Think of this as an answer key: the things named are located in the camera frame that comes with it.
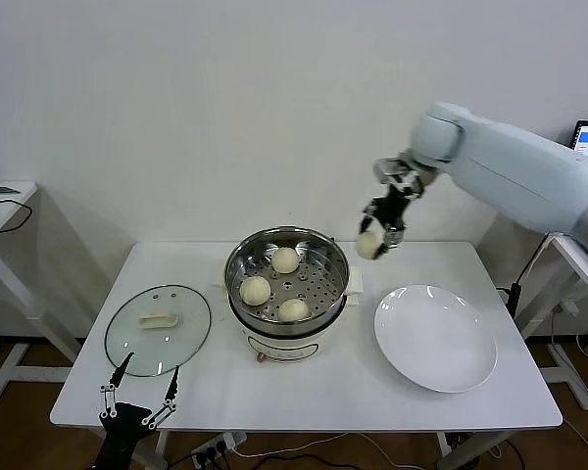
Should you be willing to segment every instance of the white plate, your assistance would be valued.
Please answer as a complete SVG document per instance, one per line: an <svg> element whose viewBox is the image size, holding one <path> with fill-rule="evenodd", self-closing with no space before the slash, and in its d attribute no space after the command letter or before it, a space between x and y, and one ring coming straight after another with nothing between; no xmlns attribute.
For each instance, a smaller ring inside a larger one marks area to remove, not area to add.
<svg viewBox="0 0 588 470"><path fill-rule="evenodd" d="M407 286L385 296L374 333L399 372L436 392L479 387L497 365L497 342L481 314L439 287Z"/></svg>

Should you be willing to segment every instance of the power strip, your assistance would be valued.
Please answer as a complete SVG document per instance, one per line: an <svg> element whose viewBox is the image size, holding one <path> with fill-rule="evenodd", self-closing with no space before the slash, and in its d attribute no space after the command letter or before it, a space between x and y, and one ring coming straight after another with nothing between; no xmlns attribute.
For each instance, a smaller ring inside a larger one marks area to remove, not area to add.
<svg viewBox="0 0 588 470"><path fill-rule="evenodd" d="M192 453L205 453L205 451L209 447L213 447L214 450L216 451L216 460L218 460L219 458L221 458L220 453L216 449L216 445L219 442L223 442L224 445L226 446L226 453L230 453L234 448L237 448L242 443L246 442L247 439L248 438L246 436L246 433L244 433L242 431L236 431L234 433L226 432L223 434L218 434L210 441L206 441L201 446L194 448L192 450ZM200 467L200 464L198 463L198 460L196 460L196 455L194 455L192 457L192 461L194 462L194 468L196 468L197 470L200 470L201 467ZM206 462L207 467L209 467L209 465L211 465L211 463L212 462L207 460L207 462Z"/></svg>

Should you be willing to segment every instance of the glass lid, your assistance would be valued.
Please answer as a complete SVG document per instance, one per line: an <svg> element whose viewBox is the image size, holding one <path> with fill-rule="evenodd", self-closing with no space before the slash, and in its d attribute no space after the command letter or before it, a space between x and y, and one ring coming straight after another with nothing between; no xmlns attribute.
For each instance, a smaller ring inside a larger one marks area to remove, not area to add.
<svg viewBox="0 0 588 470"><path fill-rule="evenodd" d="M207 301L198 292L184 286L154 287L133 297L113 317L105 336L107 357L118 367L135 353L128 374L165 374L203 346L211 323Z"/></svg>

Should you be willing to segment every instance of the white robotic arm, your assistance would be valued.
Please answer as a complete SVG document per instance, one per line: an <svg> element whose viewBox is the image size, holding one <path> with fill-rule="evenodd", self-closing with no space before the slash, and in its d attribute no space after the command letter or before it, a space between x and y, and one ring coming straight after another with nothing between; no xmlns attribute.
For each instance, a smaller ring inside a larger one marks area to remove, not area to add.
<svg viewBox="0 0 588 470"><path fill-rule="evenodd" d="M377 161L374 170L389 192L365 209L358 239L365 258L378 258L401 242L403 211L438 171L526 228L570 234L588 245L588 158L458 106L432 106L414 129L411 149ZM370 250L374 219L385 233L382 244Z"/></svg>

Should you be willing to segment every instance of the perforated steamer tray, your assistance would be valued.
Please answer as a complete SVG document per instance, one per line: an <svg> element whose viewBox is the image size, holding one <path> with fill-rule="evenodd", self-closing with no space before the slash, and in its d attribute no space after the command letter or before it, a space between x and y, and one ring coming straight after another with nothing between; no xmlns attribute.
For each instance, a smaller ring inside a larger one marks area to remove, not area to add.
<svg viewBox="0 0 588 470"><path fill-rule="evenodd" d="M273 253L283 247L296 250L300 256L298 268L289 274L280 274L271 267ZM245 279L256 275L269 282L271 295L262 305L246 305L239 288ZM324 235L299 227L277 227L244 240L231 253L224 277L236 312L253 326L260 325L268 333L301 334L330 322L339 310L349 281L349 267L342 250ZM307 303L311 316L280 322L279 307L290 299Z"/></svg>

